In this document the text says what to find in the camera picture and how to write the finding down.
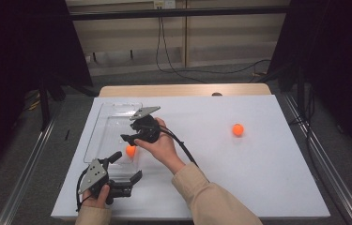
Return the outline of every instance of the person's arm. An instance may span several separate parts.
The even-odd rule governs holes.
[[[164,121],[156,118],[165,128]],[[262,224],[260,219],[224,188],[208,182],[193,163],[185,163],[176,154],[173,139],[161,132],[154,143],[134,141],[149,151],[175,175],[172,183],[191,209],[194,224]]]
[[[108,225],[111,220],[112,210],[105,208],[105,201],[109,194],[109,186],[104,185],[97,199],[90,197],[91,192],[86,190],[83,193],[85,201],[76,219],[76,225],[94,224]]]

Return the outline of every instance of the orange ball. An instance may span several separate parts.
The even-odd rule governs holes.
[[[237,135],[241,136],[245,128],[241,124],[235,124],[234,127],[232,127],[232,132]]]
[[[128,145],[126,147],[126,154],[130,157],[130,158],[133,158],[134,157],[134,154],[135,154],[135,149],[137,148],[137,146],[131,146],[131,145]]]

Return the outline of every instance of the clear plastic container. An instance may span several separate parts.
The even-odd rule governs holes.
[[[94,158],[108,158],[121,151],[123,156],[108,166],[110,179],[129,179],[137,173],[139,148],[136,148],[134,157],[129,157],[126,154],[129,143],[124,142],[120,134],[135,134],[135,130],[130,127],[130,117],[141,107],[141,103],[103,103],[85,152],[84,162],[90,163]]]

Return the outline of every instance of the white tabletop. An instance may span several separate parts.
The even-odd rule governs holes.
[[[321,194],[274,96],[97,97],[70,164],[52,217],[77,217],[77,179],[102,103],[161,106],[165,120],[185,143],[208,180],[229,190],[260,218],[328,217]],[[241,138],[232,126],[245,127]],[[188,162],[179,146],[178,154]],[[146,150],[139,154],[143,178],[130,198],[115,199],[113,218],[189,219],[191,212],[171,184],[172,174]]]

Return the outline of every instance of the beige sleeve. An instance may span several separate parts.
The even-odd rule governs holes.
[[[111,209],[82,206],[75,224],[108,225],[111,220],[111,214]]]
[[[196,225],[262,224],[252,211],[226,189],[209,183],[193,163],[176,173],[172,183],[187,202]]]

